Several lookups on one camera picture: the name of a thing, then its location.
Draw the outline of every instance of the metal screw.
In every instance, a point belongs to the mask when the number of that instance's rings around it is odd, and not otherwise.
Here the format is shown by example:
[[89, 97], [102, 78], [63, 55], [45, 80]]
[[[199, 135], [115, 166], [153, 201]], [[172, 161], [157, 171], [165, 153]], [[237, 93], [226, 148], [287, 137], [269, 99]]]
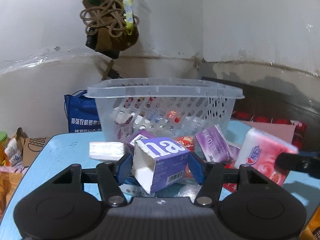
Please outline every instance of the metal screw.
[[118, 205], [121, 204], [124, 201], [124, 199], [121, 196], [112, 196], [108, 199], [108, 201], [113, 205]]
[[197, 202], [202, 206], [207, 206], [212, 203], [212, 199], [209, 197], [200, 197], [200, 198], [197, 198]]

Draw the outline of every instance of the purple box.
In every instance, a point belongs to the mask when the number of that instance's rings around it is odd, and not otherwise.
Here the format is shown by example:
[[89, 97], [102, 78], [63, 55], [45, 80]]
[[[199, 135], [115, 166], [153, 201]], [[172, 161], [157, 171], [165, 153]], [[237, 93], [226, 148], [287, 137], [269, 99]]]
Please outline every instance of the purple box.
[[230, 159], [230, 148], [217, 125], [203, 129], [196, 138], [208, 162], [221, 163]]
[[189, 150], [168, 137], [135, 141], [132, 174], [148, 193], [183, 177]]
[[127, 145], [131, 149], [134, 149], [134, 142], [136, 140], [150, 139], [150, 138], [154, 138], [154, 136], [151, 133], [149, 133], [143, 129], [143, 130], [135, 133], [134, 135], [130, 136], [129, 139], [127, 140]]

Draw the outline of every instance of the opened cardboard box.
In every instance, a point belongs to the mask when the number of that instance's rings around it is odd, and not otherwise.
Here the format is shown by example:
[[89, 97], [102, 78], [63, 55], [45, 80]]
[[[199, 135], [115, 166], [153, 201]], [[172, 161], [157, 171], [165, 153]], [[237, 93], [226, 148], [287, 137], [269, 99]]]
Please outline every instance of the opened cardboard box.
[[49, 140], [48, 137], [26, 138], [23, 146], [22, 165], [24, 167], [31, 166]]
[[132, 174], [152, 194], [183, 177], [189, 150], [167, 137], [135, 141]]

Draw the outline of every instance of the blue tote bag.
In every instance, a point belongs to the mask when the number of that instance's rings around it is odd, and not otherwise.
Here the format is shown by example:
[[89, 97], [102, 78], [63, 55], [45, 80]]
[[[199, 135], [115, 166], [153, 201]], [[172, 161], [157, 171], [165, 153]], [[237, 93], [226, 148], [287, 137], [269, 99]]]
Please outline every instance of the blue tote bag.
[[94, 98], [85, 97], [85, 93], [86, 90], [79, 90], [64, 96], [69, 132], [101, 131], [96, 102]]

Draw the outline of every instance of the plastic bag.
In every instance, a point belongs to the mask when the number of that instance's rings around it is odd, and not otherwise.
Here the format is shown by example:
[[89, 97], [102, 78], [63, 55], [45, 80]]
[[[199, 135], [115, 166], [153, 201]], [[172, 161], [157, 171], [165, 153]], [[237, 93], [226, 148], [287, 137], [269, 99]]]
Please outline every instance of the plastic bag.
[[85, 97], [85, 93], [87, 91], [82, 90], [75, 96], [64, 96], [69, 132], [101, 131], [95, 99]]
[[185, 185], [183, 186], [177, 197], [189, 197], [191, 202], [193, 203], [196, 199], [196, 196], [198, 195], [201, 187], [199, 186], [194, 186], [194, 185]]

